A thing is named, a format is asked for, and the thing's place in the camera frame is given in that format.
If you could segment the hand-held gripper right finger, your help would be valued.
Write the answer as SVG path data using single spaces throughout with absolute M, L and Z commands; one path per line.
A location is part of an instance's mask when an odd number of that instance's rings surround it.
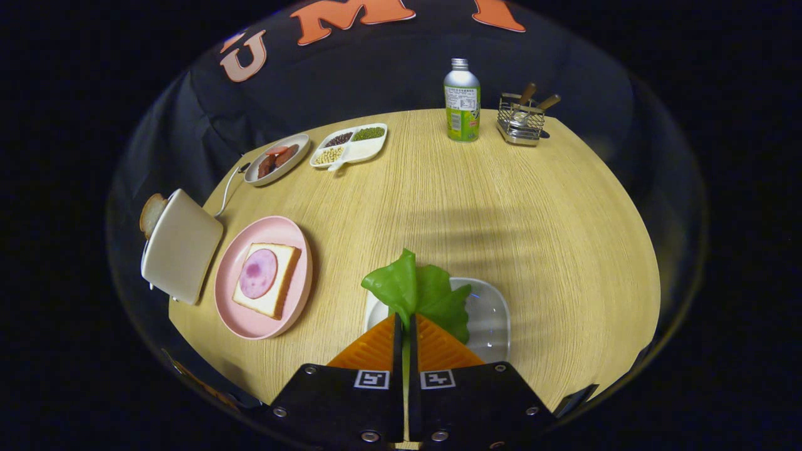
M 523 447 L 558 422 L 507 361 L 424 370 L 427 318 L 410 317 L 409 439 L 422 447 Z

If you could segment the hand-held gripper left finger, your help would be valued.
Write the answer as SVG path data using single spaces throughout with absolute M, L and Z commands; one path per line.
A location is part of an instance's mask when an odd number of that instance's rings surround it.
M 404 439 L 403 323 L 392 315 L 329 365 L 301 365 L 263 422 L 307 447 L 392 447 Z

